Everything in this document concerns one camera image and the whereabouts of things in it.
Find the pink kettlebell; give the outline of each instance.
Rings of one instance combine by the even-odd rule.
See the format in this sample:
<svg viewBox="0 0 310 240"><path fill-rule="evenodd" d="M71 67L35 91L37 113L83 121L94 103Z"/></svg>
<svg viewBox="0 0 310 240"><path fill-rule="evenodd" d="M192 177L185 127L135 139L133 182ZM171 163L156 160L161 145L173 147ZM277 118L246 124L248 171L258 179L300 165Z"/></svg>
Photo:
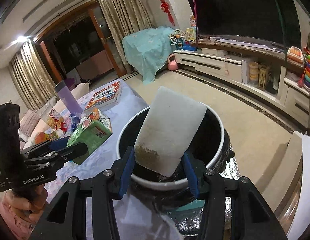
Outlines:
<svg viewBox="0 0 310 240"><path fill-rule="evenodd" d="M177 62L176 60L170 60L172 57L175 57L174 54L171 54L169 57L168 57L168 69L171 70L171 71L174 71L174 70L177 70L178 69L178 65L177 65Z"/></svg>

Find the purple bottle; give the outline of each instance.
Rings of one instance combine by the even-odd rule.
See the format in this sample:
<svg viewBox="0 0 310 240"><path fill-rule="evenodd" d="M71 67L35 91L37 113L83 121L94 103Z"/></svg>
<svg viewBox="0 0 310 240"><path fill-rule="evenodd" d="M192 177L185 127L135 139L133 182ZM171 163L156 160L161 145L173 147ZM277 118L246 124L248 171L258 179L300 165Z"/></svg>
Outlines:
<svg viewBox="0 0 310 240"><path fill-rule="evenodd" d="M73 97L72 93L70 92L64 81L59 82L55 86L55 91L68 109L68 111L71 114L81 117L83 110L77 103L76 99Z"/></svg>

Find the teal cloth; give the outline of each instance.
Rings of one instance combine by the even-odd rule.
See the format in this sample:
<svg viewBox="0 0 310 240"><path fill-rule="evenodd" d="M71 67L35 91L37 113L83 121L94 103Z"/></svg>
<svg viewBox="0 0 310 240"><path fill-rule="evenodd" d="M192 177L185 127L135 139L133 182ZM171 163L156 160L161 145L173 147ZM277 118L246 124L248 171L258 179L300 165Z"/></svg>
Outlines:
<svg viewBox="0 0 310 240"><path fill-rule="evenodd" d="M126 36L122 40L127 62L143 76L143 84L155 80L155 75L173 49L170 45L172 28L146 29Z"/></svg>

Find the finger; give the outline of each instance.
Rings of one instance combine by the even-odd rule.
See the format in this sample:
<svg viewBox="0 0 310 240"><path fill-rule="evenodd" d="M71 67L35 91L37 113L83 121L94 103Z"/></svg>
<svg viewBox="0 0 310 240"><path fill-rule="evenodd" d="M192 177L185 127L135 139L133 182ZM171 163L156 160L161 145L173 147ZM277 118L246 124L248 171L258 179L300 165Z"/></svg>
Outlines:
<svg viewBox="0 0 310 240"><path fill-rule="evenodd" d="M41 210L46 203L47 195L47 190L43 189L42 193L31 202L31 211Z"/></svg>
<svg viewBox="0 0 310 240"><path fill-rule="evenodd" d="M5 194L8 204L14 208L21 210L30 210L31 203L23 197L16 196L12 191L8 191Z"/></svg>
<svg viewBox="0 0 310 240"><path fill-rule="evenodd" d="M28 216L25 215L23 210L20 210L18 208L14 208L14 207L11 207L11 209L19 218L21 218L21 219L23 219L29 223L32 223L32 221L28 218Z"/></svg>
<svg viewBox="0 0 310 240"><path fill-rule="evenodd" d="M38 222L39 218L42 216L43 214L43 210L40 211L35 211L32 214L29 215L30 220L34 223Z"/></svg>
<svg viewBox="0 0 310 240"><path fill-rule="evenodd" d="M35 188L37 195L40 195L44 189L45 184L39 185Z"/></svg>

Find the floral tablecloth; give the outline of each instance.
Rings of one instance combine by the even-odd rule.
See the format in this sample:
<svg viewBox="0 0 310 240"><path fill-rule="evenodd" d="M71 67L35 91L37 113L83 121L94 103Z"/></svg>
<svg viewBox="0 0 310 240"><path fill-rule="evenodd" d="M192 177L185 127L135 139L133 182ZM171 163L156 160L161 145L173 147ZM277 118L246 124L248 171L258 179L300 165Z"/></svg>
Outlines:
<svg viewBox="0 0 310 240"><path fill-rule="evenodd" d="M125 124L139 111L147 107L146 102L121 80L122 92L118 104L110 109L102 111L111 119L113 134L81 165L73 162L65 163L57 173L57 179L45 185L48 191L47 201L50 202L62 185L71 176L79 179L92 178L101 171L108 169L116 160L116 142ZM93 93L102 87L90 92L78 100L84 108ZM69 116L69 112L61 112L63 117ZM157 214L151 205L142 203L128 191L121 201L113 201L116 221L121 240L132 239L181 239L174 224L165 222L161 215ZM86 211L87 239L93 239L91 198L87 199Z"/></svg>

